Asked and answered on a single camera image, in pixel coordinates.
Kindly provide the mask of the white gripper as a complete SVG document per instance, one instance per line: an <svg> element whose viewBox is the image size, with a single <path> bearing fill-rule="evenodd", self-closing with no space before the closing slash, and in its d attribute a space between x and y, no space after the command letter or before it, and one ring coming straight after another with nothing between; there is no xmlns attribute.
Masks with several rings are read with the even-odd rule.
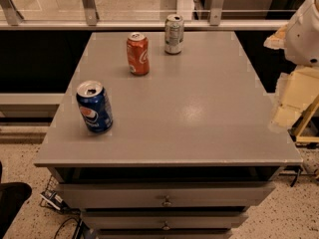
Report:
<svg viewBox="0 0 319 239"><path fill-rule="evenodd" d="M305 0L288 25L267 37L263 46L284 49L285 58L297 66L277 80L270 124L292 128L319 95L319 9L318 0Z"/></svg>

